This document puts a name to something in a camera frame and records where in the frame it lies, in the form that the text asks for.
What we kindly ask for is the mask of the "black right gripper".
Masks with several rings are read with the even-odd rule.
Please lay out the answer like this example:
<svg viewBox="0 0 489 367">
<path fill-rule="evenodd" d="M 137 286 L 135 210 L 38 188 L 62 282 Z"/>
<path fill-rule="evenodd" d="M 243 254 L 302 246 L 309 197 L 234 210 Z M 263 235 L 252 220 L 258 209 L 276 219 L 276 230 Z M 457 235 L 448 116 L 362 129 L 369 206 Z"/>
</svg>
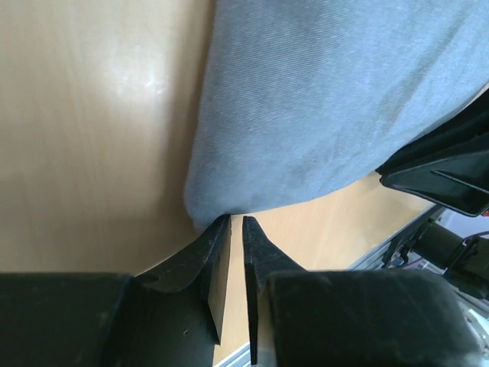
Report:
<svg viewBox="0 0 489 367">
<path fill-rule="evenodd" d="M 466 216 L 488 212 L 488 92 L 393 154 L 377 172 L 383 186 Z"/>
</svg>

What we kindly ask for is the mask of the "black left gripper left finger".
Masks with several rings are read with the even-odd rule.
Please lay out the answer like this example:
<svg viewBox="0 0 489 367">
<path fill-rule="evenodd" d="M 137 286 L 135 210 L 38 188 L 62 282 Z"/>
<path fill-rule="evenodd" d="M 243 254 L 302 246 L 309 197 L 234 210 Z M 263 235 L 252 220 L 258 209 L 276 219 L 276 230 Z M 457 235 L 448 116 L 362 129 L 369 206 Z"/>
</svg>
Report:
<svg viewBox="0 0 489 367">
<path fill-rule="evenodd" d="M 220 216 L 195 241 L 136 277 L 145 287 L 162 294 L 196 287 L 216 344 L 222 342 L 231 233 L 231 217 Z"/>
</svg>

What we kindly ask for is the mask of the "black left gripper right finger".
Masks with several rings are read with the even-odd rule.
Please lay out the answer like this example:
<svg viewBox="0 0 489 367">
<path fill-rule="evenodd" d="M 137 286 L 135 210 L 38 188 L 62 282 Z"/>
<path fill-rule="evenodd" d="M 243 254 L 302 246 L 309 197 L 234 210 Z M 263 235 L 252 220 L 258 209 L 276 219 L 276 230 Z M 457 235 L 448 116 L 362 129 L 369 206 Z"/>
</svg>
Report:
<svg viewBox="0 0 489 367">
<path fill-rule="evenodd" d="M 242 245 L 248 305 L 248 330 L 251 363 L 257 364 L 258 299 L 268 277 L 276 271 L 305 271 L 267 237 L 257 219 L 244 216 Z"/>
</svg>

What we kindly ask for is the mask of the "grey long sleeve shirt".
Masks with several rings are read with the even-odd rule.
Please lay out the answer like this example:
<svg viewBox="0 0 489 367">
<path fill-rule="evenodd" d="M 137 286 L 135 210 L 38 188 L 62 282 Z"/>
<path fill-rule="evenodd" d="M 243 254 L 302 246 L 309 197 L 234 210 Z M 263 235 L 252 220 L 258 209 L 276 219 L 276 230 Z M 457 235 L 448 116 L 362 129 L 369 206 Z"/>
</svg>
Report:
<svg viewBox="0 0 489 367">
<path fill-rule="evenodd" d="M 486 1 L 219 1 L 186 211 L 203 229 L 325 196 L 487 82 Z"/>
</svg>

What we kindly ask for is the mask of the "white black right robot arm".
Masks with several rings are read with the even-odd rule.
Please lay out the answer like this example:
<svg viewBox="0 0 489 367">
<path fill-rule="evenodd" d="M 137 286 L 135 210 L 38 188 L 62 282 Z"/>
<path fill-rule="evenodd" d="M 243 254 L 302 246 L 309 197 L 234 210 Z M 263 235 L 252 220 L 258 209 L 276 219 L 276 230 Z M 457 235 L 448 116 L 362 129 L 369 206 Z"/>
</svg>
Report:
<svg viewBox="0 0 489 367">
<path fill-rule="evenodd" d="M 469 217 L 488 211 L 488 96 L 380 166 L 381 184 Z M 488 297 L 488 238 L 435 212 L 396 235 L 379 270 L 307 271 L 242 223 L 254 366 L 479 366 L 456 300 Z"/>
</svg>

